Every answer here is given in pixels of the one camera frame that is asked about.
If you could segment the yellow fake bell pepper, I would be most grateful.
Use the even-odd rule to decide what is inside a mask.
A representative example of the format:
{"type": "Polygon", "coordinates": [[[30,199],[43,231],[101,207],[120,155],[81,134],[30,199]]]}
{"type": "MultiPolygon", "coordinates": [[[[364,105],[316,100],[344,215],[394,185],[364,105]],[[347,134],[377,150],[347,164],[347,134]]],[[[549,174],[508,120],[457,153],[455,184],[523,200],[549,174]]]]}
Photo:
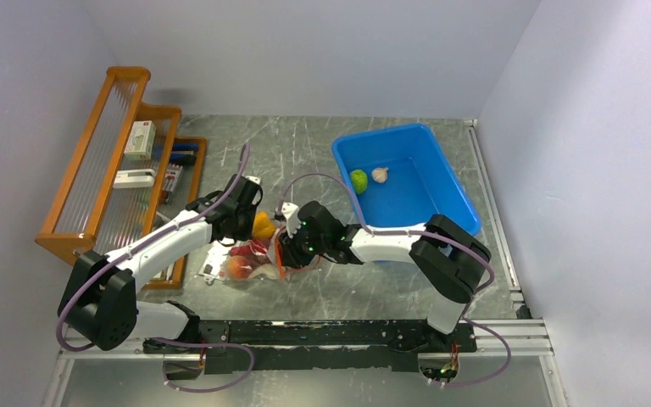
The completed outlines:
{"type": "Polygon", "coordinates": [[[267,241],[276,231],[275,223],[265,212],[258,212],[253,221],[252,238],[267,241]]]}

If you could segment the clear zip top bag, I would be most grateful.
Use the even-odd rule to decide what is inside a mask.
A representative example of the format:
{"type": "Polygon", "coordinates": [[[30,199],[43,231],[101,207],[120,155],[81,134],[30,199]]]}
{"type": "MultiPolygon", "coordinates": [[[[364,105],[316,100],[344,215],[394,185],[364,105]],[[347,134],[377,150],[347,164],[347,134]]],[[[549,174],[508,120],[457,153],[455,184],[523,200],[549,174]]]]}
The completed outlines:
{"type": "MultiPolygon", "coordinates": [[[[268,251],[266,257],[263,257],[263,256],[258,256],[258,257],[256,257],[256,256],[246,256],[247,258],[249,258],[253,262],[253,268],[256,268],[259,265],[263,265],[263,264],[273,264],[273,265],[277,266],[277,242],[276,242],[276,239],[277,239],[277,232],[280,231],[282,228],[284,228],[284,227],[276,227],[276,231],[275,231],[274,236],[270,240],[267,240],[267,241],[270,242],[270,247],[269,247],[269,251],[268,251]]],[[[243,243],[243,242],[234,243],[229,248],[231,248],[231,247],[233,247],[235,245],[238,245],[240,243],[243,243]]],[[[320,262],[321,262],[321,258],[316,258],[315,262],[311,266],[309,266],[307,268],[304,268],[304,269],[301,269],[301,270],[286,270],[285,272],[283,272],[277,266],[279,271],[280,271],[280,275],[281,275],[281,277],[278,280],[283,280],[283,279],[290,278],[293,274],[296,274],[296,273],[299,273],[299,272],[302,272],[302,271],[313,270],[313,269],[317,268],[320,265],[320,262]]],[[[246,281],[246,280],[248,280],[248,279],[245,279],[245,280],[233,280],[233,281],[241,282],[241,281],[246,281]]]]}

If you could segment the green fake fruit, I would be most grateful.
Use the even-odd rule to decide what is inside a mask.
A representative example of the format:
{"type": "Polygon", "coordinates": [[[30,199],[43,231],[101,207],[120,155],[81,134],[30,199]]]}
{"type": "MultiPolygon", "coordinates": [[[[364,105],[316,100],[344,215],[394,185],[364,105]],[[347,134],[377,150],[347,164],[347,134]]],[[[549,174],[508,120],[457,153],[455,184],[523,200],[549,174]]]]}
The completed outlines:
{"type": "Polygon", "coordinates": [[[356,194],[362,194],[366,191],[369,177],[363,170],[353,170],[348,176],[356,194]]]}

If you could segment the fake garlic bulb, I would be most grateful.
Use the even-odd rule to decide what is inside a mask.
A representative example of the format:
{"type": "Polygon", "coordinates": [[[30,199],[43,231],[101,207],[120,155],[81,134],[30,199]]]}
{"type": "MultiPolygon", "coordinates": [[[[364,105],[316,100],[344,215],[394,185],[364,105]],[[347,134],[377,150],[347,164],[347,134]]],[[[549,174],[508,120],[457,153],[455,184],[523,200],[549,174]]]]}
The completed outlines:
{"type": "Polygon", "coordinates": [[[370,174],[373,181],[382,184],[387,181],[388,168],[387,167],[374,168],[370,174]]]}

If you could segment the blue plastic bin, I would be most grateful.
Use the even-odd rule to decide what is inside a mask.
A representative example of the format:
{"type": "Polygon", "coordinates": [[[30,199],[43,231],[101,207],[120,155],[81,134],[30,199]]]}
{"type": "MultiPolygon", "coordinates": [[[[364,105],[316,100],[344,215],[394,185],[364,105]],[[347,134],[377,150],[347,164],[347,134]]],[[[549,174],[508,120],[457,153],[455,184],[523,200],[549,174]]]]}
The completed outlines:
{"type": "Polygon", "coordinates": [[[363,170],[369,177],[358,194],[367,225],[404,227],[446,215],[472,236],[481,231],[481,218],[443,150],[426,125],[407,124],[338,137],[331,151],[343,180],[363,170]],[[387,167],[385,183],[371,178],[374,168],[387,167]]]}

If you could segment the red fake chili pepper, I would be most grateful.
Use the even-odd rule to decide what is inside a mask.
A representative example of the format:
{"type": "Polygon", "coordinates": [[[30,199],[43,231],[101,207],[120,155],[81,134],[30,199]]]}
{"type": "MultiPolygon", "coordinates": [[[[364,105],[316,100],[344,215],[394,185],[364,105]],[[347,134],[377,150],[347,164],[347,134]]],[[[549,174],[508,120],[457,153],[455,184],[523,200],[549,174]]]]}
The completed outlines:
{"type": "Polygon", "coordinates": [[[270,242],[262,239],[252,239],[230,248],[228,254],[234,256],[263,256],[266,257],[269,251],[270,242]]]}

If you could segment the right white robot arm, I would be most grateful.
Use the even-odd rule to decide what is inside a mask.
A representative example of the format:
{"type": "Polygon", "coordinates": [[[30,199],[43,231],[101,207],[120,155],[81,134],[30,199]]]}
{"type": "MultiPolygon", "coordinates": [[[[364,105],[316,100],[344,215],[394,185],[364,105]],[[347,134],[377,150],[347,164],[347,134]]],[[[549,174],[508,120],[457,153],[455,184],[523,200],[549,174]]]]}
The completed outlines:
{"type": "Polygon", "coordinates": [[[491,253],[447,216],[405,227],[344,224],[325,206],[283,203],[275,212],[283,232],[275,256],[285,268],[301,269],[320,257],[333,264],[396,262],[416,266],[436,289],[423,330],[426,345],[443,351],[456,338],[455,327],[489,273],[491,253]]]}

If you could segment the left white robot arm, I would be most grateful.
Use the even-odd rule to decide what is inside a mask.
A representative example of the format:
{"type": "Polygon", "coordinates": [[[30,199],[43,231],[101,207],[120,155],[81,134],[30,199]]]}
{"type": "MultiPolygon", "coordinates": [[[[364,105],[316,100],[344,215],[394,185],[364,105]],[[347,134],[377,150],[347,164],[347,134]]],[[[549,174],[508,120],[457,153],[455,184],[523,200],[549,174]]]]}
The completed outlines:
{"type": "Polygon", "coordinates": [[[233,175],[225,191],[188,203],[172,220],[145,237],[107,254],[93,250],[74,263],[58,307],[57,338],[69,326],[89,347],[109,351],[132,337],[164,342],[187,353],[202,341],[200,317],[175,301],[152,304],[137,294],[158,274],[191,251],[210,243],[251,237],[263,197],[259,179],[233,175]]]}

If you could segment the fake peach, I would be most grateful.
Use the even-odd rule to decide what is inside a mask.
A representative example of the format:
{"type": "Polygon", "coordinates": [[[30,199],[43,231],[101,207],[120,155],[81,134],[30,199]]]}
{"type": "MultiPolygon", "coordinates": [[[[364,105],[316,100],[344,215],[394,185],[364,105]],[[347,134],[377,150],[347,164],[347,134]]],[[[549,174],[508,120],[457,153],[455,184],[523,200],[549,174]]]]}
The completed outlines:
{"type": "Polygon", "coordinates": [[[223,270],[228,279],[245,280],[253,272],[253,262],[245,256],[232,256],[224,263],[223,270]]]}

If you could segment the fake mushroom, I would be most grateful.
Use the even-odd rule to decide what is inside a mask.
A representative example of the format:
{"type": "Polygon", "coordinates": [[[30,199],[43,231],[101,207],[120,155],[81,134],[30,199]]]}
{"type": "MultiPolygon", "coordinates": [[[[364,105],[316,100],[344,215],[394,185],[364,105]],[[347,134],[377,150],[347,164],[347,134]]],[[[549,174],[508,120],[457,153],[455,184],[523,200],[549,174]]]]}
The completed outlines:
{"type": "Polygon", "coordinates": [[[253,271],[248,276],[248,280],[278,280],[280,277],[280,271],[276,265],[263,264],[253,269],[253,271]]]}

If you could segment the white blister pack card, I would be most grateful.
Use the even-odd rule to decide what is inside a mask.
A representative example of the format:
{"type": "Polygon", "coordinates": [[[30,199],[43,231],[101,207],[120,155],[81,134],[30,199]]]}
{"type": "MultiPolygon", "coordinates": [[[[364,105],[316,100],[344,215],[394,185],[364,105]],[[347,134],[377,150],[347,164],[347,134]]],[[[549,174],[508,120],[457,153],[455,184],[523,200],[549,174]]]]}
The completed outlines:
{"type": "Polygon", "coordinates": [[[229,258],[230,249],[220,244],[211,245],[207,248],[203,263],[198,268],[197,275],[202,277],[208,286],[216,281],[225,280],[225,272],[222,266],[229,258]]]}

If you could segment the white flat device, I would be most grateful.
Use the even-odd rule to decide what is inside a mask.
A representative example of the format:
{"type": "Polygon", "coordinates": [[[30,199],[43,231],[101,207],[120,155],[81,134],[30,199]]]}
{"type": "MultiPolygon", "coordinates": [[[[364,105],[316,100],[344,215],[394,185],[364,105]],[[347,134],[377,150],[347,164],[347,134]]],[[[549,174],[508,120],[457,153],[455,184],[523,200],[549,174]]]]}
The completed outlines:
{"type": "Polygon", "coordinates": [[[119,170],[113,182],[113,189],[132,189],[152,187],[156,171],[153,169],[119,170]]]}

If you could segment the orange wooden rack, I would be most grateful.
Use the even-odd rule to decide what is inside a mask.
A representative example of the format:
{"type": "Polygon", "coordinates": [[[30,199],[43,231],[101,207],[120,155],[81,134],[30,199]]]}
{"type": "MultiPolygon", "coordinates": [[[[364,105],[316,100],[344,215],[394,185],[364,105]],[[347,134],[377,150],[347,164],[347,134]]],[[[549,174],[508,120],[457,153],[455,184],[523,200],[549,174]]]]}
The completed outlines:
{"type": "Polygon", "coordinates": [[[80,254],[105,254],[127,246],[170,220],[198,194],[207,141],[181,137],[181,109],[143,102],[150,71],[137,66],[108,68],[103,86],[86,121],[56,198],[35,241],[73,265],[80,254]],[[150,160],[130,160],[124,148],[135,121],[151,120],[156,136],[150,160]],[[194,166],[168,163],[177,142],[199,147],[194,166]],[[113,189],[119,170],[153,169],[152,187],[113,189]]]}

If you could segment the white box with red label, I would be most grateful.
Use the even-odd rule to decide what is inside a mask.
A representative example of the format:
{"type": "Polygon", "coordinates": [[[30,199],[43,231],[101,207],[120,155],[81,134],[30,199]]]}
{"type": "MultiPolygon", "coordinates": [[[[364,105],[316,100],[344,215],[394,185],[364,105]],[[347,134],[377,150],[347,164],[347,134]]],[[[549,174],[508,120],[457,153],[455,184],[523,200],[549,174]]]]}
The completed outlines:
{"type": "Polygon", "coordinates": [[[130,160],[150,160],[156,136],[156,126],[151,120],[135,121],[131,126],[124,156],[130,160]]]}

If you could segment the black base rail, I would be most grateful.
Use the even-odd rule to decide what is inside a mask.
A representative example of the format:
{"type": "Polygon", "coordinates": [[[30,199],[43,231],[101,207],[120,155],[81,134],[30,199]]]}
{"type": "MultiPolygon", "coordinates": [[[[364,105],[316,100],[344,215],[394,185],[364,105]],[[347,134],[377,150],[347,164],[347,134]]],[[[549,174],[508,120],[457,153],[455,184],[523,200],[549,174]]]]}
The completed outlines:
{"type": "Polygon", "coordinates": [[[255,371],[388,368],[416,372],[423,354],[476,351],[474,330],[441,333],[425,320],[201,321],[179,346],[152,338],[145,354],[166,354],[167,371],[190,376],[255,371]]]}

